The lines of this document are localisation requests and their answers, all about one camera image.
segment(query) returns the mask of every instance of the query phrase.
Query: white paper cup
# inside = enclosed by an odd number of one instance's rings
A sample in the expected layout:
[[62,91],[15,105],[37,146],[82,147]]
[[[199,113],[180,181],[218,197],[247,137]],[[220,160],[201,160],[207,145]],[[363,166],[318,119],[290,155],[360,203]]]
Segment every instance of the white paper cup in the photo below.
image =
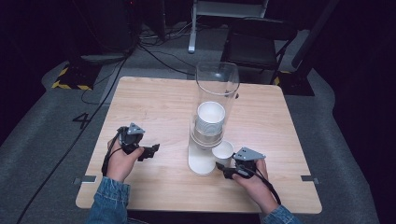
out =
[[223,164],[225,167],[230,167],[233,156],[233,144],[223,140],[220,145],[212,148],[212,153],[216,162]]
[[217,102],[208,101],[200,104],[197,109],[195,128],[203,135],[216,135],[222,131],[225,109]]

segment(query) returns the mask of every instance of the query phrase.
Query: black cable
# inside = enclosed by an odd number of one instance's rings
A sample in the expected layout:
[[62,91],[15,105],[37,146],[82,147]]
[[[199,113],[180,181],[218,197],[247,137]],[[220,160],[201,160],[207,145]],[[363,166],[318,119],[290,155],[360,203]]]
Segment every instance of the black cable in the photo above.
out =
[[[114,84],[116,83],[117,77],[120,74],[120,70],[123,67],[123,65],[125,64],[127,58],[124,59],[124,61],[122,62],[119,71],[116,75],[116,78],[113,81],[113,84],[110,87],[110,90],[108,91],[105,99],[102,101],[102,103],[96,108],[96,110],[93,112],[90,120],[92,120],[94,118],[94,116],[98,113],[99,109],[102,107],[102,105],[105,103],[108,95],[111,93],[111,90],[114,87]],[[43,183],[40,185],[40,187],[35,191],[35,194],[33,195],[33,197],[30,199],[29,203],[26,204],[26,206],[24,207],[20,217],[18,218],[17,224],[21,223],[21,220],[23,219],[23,216],[25,215],[27,209],[29,208],[29,206],[32,204],[33,200],[35,199],[35,197],[38,195],[38,193],[43,189],[43,187],[47,184],[47,182],[50,180],[50,178],[52,177],[53,173],[55,173],[56,169],[59,167],[59,165],[61,165],[62,161],[64,161],[64,158],[69,154],[69,152],[71,151],[71,149],[74,147],[74,145],[76,144],[76,142],[78,141],[78,139],[82,136],[82,134],[84,133],[84,131],[87,129],[88,125],[90,123],[88,122],[87,125],[85,125],[81,131],[79,132],[78,136],[76,137],[76,139],[74,140],[74,142],[72,143],[72,145],[69,147],[69,149],[66,150],[66,152],[64,153],[64,155],[61,157],[61,159],[56,163],[56,165],[54,166],[54,168],[51,170],[51,172],[49,173],[49,175],[47,175],[47,178],[43,181]]]
[[176,72],[179,72],[179,73],[188,75],[188,76],[195,76],[195,74],[186,73],[186,72],[177,70],[176,68],[173,68],[173,67],[169,66],[168,64],[164,63],[164,62],[161,61],[159,58],[157,58],[157,57],[156,57],[153,53],[151,53],[148,49],[146,49],[145,47],[143,47],[142,45],[140,45],[140,43],[139,43],[138,45],[139,45],[139,47],[142,48],[145,52],[147,52],[149,55],[151,55],[152,57],[154,57],[158,62],[160,62],[161,64],[165,65],[166,67],[168,67],[168,68],[170,68],[170,69],[172,69],[172,70],[174,70],[174,71],[176,71]]
[[161,53],[161,54],[165,54],[165,55],[172,56],[172,57],[174,57],[174,58],[178,59],[179,61],[183,62],[184,64],[186,64],[186,65],[188,65],[188,66],[190,66],[190,67],[193,67],[193,68],[195,68],[195,65],[193,65],[193,64],[190,64],[190,63],[187,63],[187,62],[185,62],[185,61],[183,61],[183,60],[179,59],[179,58],[178,58],[176,55],[174,55],[174,54],[165,53],[165,52],[158,51],[158,50],[152,50],[152,51],[151,51],[151,53]]
[[254,172],[254,171],[252,171],[252,170],[246,168],[245,166],[243,166],[243,167],[241,167],[241,168],[242,168],[243,170],[246,170],[246,171],[250,172],[251,174],[257,176],[257,177],[262,181],[262,183],[264,183],[264,185],[267,186],[267,188],[268,188],[268,189],[271,191],[271,193],[274,195],[277,204],[279,204],[279,205],[282,204],[282,202],[280,201],[279,195],[277,195],[277,192],[276,192],[276,190],[274,189],[274,186],[273,186],[267,179],[265,179],[264,175],[262,174],[262,172],[260,172],[259,169],[257,169],[257,171],[259,171],[259,173],[260,173],[260,174],[258,175],[256,172]]
[[108,49],[112,52],[127,52],[130,51],[131,49],[134,48],[134,46],[132,45],[131,47],[129,47],[128,49],[119,49],[118,47],[115,46],[107,46],[105,44],[103,44],[103,42],[97,37],[96,33],[92,30],[91,26],[88,24],[87,19],[85,18],[85,16],[82,14],[80,8],[77,6],[75,0],[73,0],[73,5],[75,6],[76,10],[78,11],[79,16],[82,18],[82,20],[84,21],[85,25],[87,26],[88,30],[90,31],[90,33],[92,34],[93,38],[98,42],[98,44],[100,46],[102,46],[105,49]]
[[[97,81],[95,84],[93,84],[93,86],[96,86],[96,85],[98,85],[99,83],[101,83],[101,82],[103,82],[104,80],[106,80],[107,78],[111,77],[111,76],[113,75],[114,71],[116,71],[116,67],[117,67],[119,64],[120,64],[120,62],[118,62],[118,63],[114,66],[113,71],[110,73],[110,75],[107,75],[106,77],[104,77],[104,78],[102,78],[101,80]],[[82,101],[83,103],[85,103],[85,104],[87,104],[87,105],[99,105],[99,103],[91,103],[91,102],[85,101],[85,100],[83,99],[83,97],[84,97],[84,95],[85,95],[85,92],[87,92],[87,90],[85,90],[85,91],[81,94],[81,97],[80,97],[80,99],[81,99],[81,101]]]

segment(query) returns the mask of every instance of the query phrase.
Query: wooden table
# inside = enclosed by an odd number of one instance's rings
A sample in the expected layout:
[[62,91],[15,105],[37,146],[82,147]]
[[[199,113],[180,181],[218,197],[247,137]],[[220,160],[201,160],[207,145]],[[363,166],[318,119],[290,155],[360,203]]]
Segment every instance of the wooden table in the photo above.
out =
[[[188,165],[189,128],[195,81],[122,77],[108,110],[76,200],[90,208],[102,179],[106,143],[120,126],[136,123],[146,131],[140,146],[161,144],[153,159],[137,161],[125,183],[131,184],[128,209],[258,213],[259,207],[233,180],[219,170],[196,175]],[[277,86],[241,84],[224,139],[235,150],[249,147],[267,156],[269,178],[282,203],[293,213],[321,211],[282,91]]]

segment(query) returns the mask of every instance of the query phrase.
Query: office chair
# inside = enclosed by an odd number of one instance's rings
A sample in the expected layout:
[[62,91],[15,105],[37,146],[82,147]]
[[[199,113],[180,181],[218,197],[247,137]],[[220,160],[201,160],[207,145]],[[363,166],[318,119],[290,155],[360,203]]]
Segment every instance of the office chair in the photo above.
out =
[[[290,42],[297,36],[297,28],[286,21],[265,18],[243,18],[231,24],[221,61],[238,66],[274,70],[276,74]],[[284,42],[276,51],[275,41]]]

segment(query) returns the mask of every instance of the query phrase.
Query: hand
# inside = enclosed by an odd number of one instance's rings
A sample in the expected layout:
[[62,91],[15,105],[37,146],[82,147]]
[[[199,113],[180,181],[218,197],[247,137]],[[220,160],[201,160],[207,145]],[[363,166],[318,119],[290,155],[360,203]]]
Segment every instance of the hand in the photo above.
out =
[[[268,180],[265,160],[257,160],[256,167],[262,173],[262,175],[264,175],[264,178]],[[236,181],[236,183],[245,188],[247,194],[256,204],[259,205],[260,209],[265,215],[270,214],[278,207],[271,190],[269,190],[257,176],[254,175],[250,179],[245,179],[240,175],[233,174],[233,179]]]
[[[110,147],[110,140],[107,143],[107,148]],[[120,142],[116,140],[113,148],[111,148],[111,152],[116,151],[121,148]],[[125,178],[131,173],[132,168],[134,168],[134,162],[139,158],[144,152],[143,147],[139,147],[134,150],[131,154],[127,155],[122,149],[114,152],[114,154],[110,157],[110,161],[108,162],[107,167],[107,177],[116,181],[123,183]]]

